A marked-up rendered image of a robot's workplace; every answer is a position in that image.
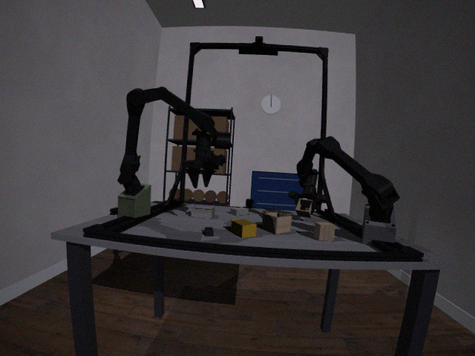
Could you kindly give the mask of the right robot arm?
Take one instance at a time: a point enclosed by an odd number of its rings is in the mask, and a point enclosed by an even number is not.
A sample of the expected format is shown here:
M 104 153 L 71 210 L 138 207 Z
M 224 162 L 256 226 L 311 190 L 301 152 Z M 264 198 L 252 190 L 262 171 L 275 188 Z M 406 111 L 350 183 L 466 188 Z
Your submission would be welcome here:
M 191 105 L 187 104 L 182 99 L 167 90 L 167 88 L 159 87 L 147 90 L 137 88 L 135 90 L 132 90 L 126 96 L 128 109 L 128 129 L 125 145 L 125 155 L 123 157 L 122 164 L 120 167 L 120 173 L 122 175 L 120 175 L 117 180 L 120 185 L 124 184 L 124 194 L 135 196 L 144 188 L 144 185 L 142 185 L 141 187 L 140 181 L 135 175 L 136 171 L 138 171 L 139 169 L 141 157 L 137 156 L 137 140 L 140 128 L 139 120 L 141 117 L 142 109 L 145 107 L 145 104 L 157 100 L 163 100 L 179 112 L 183 113 L 188 118 L 190 118 L 190 120 L 200 130 L 202 130 L 199 131 L 196 128 L 195 131 L 193 131 L 191 134 L 197 136 L 196 147 L 202 146 L 210 148 L 212 141 L 212 145 L 214 146 L 214 148 L 227 150 L 229 150 L 230 148 L 231 138 L 229 132 L 217 131 L 216 128 L 214 128 L 213 118 L 209 117 L 210 115 L 197 109 L 194 109 Z M 209 132 L 211 135 L 206 132 Z M 226 163 L 226 157 L 222 154 L 220 154 L 219 156 L 220 157 L 214 155 L 214 151 L 210 153 L 210 150 L 208 149 L 204 156 L 204 162 L 208 162 L 209 160 L 210 162 L 212 162 L 212 164 L 223 166 L 223 163 Z

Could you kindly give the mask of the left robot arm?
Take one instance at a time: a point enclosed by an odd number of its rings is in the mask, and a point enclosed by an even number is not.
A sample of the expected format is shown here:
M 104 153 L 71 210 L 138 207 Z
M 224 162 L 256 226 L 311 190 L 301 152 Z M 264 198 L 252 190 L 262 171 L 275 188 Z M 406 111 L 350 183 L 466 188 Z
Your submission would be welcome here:
M 315 184 L 317 182 L 319 172 L 312 169 L 312 160 L 315 154 L 334 160 L 361 184 L 361 192 L 367 197 L 370 206 L 370 221 L 391 223 L 393 203 L 400 199 L 392 182 L 382 175 L 370 173 L 351 156 L 342 151 L 339 142 L 332 136 L 313 139 L 307 143 L 303 158 L 297 164 L 299 184 L 302 188 L 304 187 L 304 181 L 314 182 Z

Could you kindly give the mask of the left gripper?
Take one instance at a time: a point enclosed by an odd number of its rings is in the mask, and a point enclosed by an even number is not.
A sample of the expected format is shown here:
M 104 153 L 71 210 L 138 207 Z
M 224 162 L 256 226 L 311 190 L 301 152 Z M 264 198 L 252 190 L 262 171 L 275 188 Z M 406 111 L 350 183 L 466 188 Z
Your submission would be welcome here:
M 300 198 L 313 200 L 312 209 L 311 209 L 311 215 L 312 215 L 313 212 L 315 211 L 315 209 L 318 207 L 318 205 L 320 205 L 322 203 L 327 203 L 327 201 L 328 201 L 328 198 L 325 194 L 318 194 L 317 195 L 318 198 L 317 198 L 317 196 L 314 196 L 315 189 L 316 189 L 316 184 L 314 182 L 305 182 L 302 194 L 299 194 L 297 191 L 290 191 L 288 193 L 288 196 L 291 199 L 294 199 L 295 207 L 297 207 L 297 204 L 298 204 L 298 201 L 299 201 Z M 290 195 L 292 195 L 292 197 Z M 304 196 L 300 196 L 300 195 L 304 195 Z

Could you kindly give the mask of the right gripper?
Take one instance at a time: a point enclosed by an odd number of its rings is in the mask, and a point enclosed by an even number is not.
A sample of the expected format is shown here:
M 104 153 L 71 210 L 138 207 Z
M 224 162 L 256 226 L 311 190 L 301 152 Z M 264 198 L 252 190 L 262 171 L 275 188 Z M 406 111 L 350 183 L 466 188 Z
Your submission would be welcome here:
M 210 150 L 210 153 L 212 152 L 211 148 L 209 148 L 209 147 L 197 146 L 196 149 L 194 149 L 194 151 L 193 151 L 193 152 L 195 152 L 195 160 L 184 160 L 183 161 L 183 168 L 189 168 L 189 169 L 185 169 L 185 170 L 187 171 L 187 173 L 189 175 L 189 178 L 191 180 L 191 183 L 192 183 L 194 188 L 197 188 L 199 174 L 200 174 L 201 171 L 202 171 L 202 175 L 203 175 L 204 185 L 205 185 L 205 187 L 208 187 L 209 181 L 212 177 L 212 174 L 214 172 L 216 172 L 216 171 L 214 171 L 214 166 L 215 166 L 215 170 L 219 170 L 219 165 L 212 164 L 212 162 L 210 162 L 209 160 L 208 160 L 207 163 L 204 163 L 204 156 L 207 152 L 207 149 Z M 207 166 L 205 166 L 205 165 L 207 165 Z M 203 168 L 204 170 L 200 170 L 201 168 Z M 196 171 L 192 171 L 192 170 L 196 170 Z

